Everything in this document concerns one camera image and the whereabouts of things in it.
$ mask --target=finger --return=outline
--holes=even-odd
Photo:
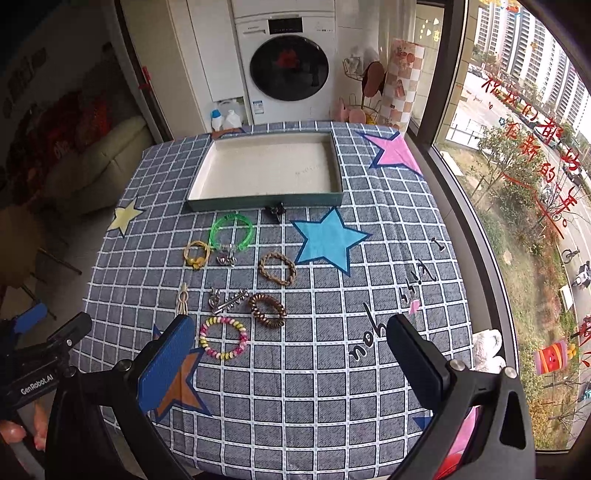
[[[45,443],[46,443],[45,437],[40,437],[39,435],[35,435],[34,441],[35,441],[35,448],[37,450],[42,450],[43,452],[45,452]]]
[[[26,437],[24,428],[11,421],[0,422],[0,434],[6,443],[17,443]]]
[[[33,417],[33,426],[35,427],[35,432],[37,432],[35,437],[42,439],[47,437],[47,422],[45,410],[39,403],[35,402],[35,415]]]

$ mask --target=scooter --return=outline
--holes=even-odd
[[[589,260],[579,267],[579,274],[570,284],[572,287],[587,288],[591,284],[591,271],[589,268]]]

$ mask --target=chair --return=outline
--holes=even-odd
[[[76,267],[44,249],[41,227],[25,207],[11,205],[0,210],[0,232],[0,286],[21,288],[33,301],[39,303],[39,299],[25,285],[29,275],[35,276],[35,259],[38,253],[82,275]],[[56,316],[48,312],[55,320]]]

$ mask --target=window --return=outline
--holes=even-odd
[[[467,2],[461,61],[435,146],[495,253],[536,447],[567,449],[591,411],[591,342],[583,345],[591,322],[588,332],[582,326],[591,296],[576,285],[591,260],[589,92],[538,19],[513,0],[496,10],[494,3]],[[486,12],[498,16],[500,50],[473,49],[475,20]],[[482,36],[497,30],[478,26]],[[556,349],[559,356],[548,355]]]
[[[418,80],[417,94],[411,112],[411,117],[417,124],[421,123],[427,97],[431,90],[442,26],[443,8],[431,5],[417,5],[414,41],[425,47],[423,71]]]

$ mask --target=blue star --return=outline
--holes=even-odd
[[[320,222],[301,220],[292,224],[305,239],[295,259],[296,265],[324,259],[348,276],[351,276],[349,250],[371,236],[371,233],[346,227],[336,207]]]

